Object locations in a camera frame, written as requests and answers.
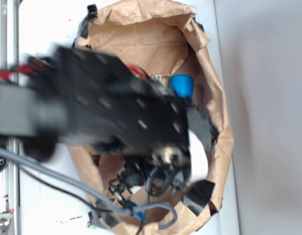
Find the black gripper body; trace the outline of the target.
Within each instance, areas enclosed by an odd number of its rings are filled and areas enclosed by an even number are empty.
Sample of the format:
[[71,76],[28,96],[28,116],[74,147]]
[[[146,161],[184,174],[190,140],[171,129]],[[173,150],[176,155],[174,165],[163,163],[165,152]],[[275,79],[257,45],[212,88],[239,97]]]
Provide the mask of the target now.
[[[155,150],[150,155],[125,155],[123,170],[117,178],[109,182],[109,191],[121,197],[127,190],[133,193],[133,187],[146,186],[146,192],[152,197],[163,195],[169,188],[171,193],[184,192],[190,179],[190,152],[176,147],[165,147]],[[152,181],[163,180],[160,191],[153,194]]]

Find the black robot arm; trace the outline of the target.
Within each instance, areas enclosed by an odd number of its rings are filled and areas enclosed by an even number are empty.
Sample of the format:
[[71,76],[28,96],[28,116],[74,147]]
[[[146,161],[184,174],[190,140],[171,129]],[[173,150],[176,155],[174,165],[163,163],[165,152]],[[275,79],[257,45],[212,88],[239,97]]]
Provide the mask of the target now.
[[0,70],[0,138],[16,137],[26,155],[47,161],[57,143],[143,162],[142,184],[185,191],[190,178],[188,98],[148,75],[138,78],[118,57],[58,47]]

